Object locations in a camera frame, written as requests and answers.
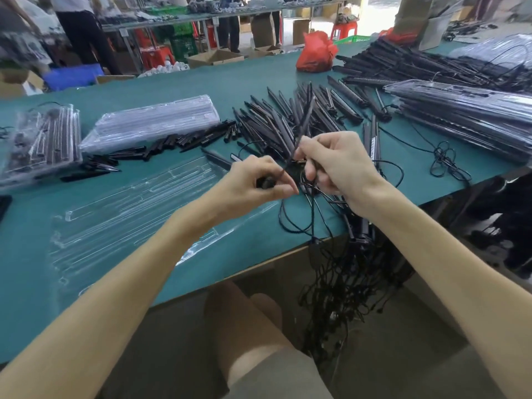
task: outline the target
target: clear plastic packaging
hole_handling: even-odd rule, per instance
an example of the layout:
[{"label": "clear plastic packaging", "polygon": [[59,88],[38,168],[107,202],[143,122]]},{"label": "clear plastic packaging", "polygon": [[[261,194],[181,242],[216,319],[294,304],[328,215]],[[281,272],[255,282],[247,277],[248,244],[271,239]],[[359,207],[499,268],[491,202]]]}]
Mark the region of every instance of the clear plastic packaging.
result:
[{"label": "clear plastic packaging", "polygon": [[208,95],[106,113],[81,142],[86,153],[108,153],[169,134],[188,134],[220,122]]},{"label": "clear plastic packaging", "polygon": [[0,187],[15,186],[81,161],[79,111],[72,105],[17,114],[0,173]]},{"label": "clear plastic packaging", "polygon": [[532,35],[517,34],[504,38],[492,38],[482,43],[459,47],[449,57],[467,56],[507,68],[519,64],[532,67]]},{"label": "clear plastic packaging", "polygon": [[[115,190],[90,204],[53,217],[49,262],[57,273],[61,308],[147,241],[178,208],[209,190],[223,175],[205,157]],[[277,205],[211,228],[183,255],[181,263]]]},{"label": "clear plastic packaging", "polygon": [[532,155],[532,96],[408,80],[386,86],[409,119],[526,163]]}]

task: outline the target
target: white shirt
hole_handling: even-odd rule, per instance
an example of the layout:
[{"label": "white shirt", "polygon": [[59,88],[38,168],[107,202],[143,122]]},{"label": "white shirt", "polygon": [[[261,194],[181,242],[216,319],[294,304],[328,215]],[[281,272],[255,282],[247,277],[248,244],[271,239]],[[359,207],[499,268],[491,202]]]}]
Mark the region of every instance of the white shirt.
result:
[{"label": "white shirt", "polygon": [[90,6],[89,0],[50,0],[52,7],[56,12],[77,12],[77,11],[90,11],[93,12],[93,8]]}]

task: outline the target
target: red plastic bag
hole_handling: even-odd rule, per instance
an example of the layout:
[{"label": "red plastic bag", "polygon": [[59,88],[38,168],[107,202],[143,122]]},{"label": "red plastic bag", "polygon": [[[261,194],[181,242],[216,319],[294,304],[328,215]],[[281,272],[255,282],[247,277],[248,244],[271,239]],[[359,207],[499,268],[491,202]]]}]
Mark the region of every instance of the red plastic bag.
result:
[{"label": "red plastic bag", "polygon": [[305,33],[305,47],[297,59],[298,71],[307,73],[322,73],[333,66],[333,59],[338,53],[338,47],[329,39],[327,33],[316,31]]}]

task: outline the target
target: concrete floor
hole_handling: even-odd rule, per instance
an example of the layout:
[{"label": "concrete floor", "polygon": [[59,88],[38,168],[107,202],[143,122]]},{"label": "concrete floor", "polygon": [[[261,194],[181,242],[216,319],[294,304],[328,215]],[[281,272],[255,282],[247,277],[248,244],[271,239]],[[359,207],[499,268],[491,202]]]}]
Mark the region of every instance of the concrete floor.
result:
[{"label": "concrete floor", "polygon": [[[282,306],[285,334],[297,346],[305,326],[295,302],[310,279],[306,250],[237,283]],[[206,334],[205,292],[149,313],[103,389],[105,399],[216,399],[226,392]],[[351,326],[338,369],[326,371],[335,399],[503,399],[474,350],[415,295],[403,289],[383,314]]]}]

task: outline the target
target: green workbench surface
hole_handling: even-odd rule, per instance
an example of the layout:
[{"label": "green workbench surface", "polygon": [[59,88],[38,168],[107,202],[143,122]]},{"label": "green workbench surface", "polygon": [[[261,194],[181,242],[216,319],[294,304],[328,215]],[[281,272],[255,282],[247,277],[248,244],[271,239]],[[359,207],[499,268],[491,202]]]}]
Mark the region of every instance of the green workbench surface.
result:
[{"label": "green workbench surface", "polygon": [[[367,42],[341,45],[340,54],[351,56],[366,46]],[[451,44],[442,45],[439,51],[446,53],[451,47]],[[232,118],[231,107],[243,107],[244,100],[249,100],[251,94],[268,98],[267,86],[274,91],[281,90],[288,97],[292,95],[297,81],[327,85],[328,74],[340,77],[336,73],[297,73],[295,63],[298,55],[288,53],[6,101],[0,103],[0,126],[13,126],[17,111],[46,101],[56,101],[73,104],[80,109],[83,135],[86,135],[104,113],[201,94],[211,97],[224,120]],[[427,148],[402,118],[395,117],[383,126],[403,140]],[[440,134],[421,126],[419,128],[435,144],[445,139]],[[451,140],[451,144],[456,150],[457,165],[469,171],[474,182],[506,173],[515,167],[459,141]],[[238,151],[236,143],[226,145],[221,140],[212,148],[227,155]],[[120,165],[123,172],[120,173],[72,183],[49,182],[14,192],[13,204],[0,225],[0,363],[15,357],[59,314],[57,275],[47,263],[52,216],[200,154],[199,149],[183,154],[178,150],[166,151],[148,163],[123,162]],[[387,134],[382,134],[382,159],[403,167],[405,175],[399,189],[418,205],[462,188],[462,184],[450,175],[434,178],[429,174],[433,161],[431,154],[407,147]],[[384,169],[390,182],[396,182],[398,170],[390,165],[384,165]],[[328,205],[321,203],[321,207],[333,234],[343,233],[342,222]],[[309,223],[310,208],[302,196],[289,199],[287,210],[300,226]],[[208,286],[306,242],[307,236],[288,234],[281,229],[277,211],[274,208],[263,214],[259,227],[251,226],[253,222],[245,224],[177,266],[155,303]],[[320,220],[316,221],[316,234],[327,236]]]}]

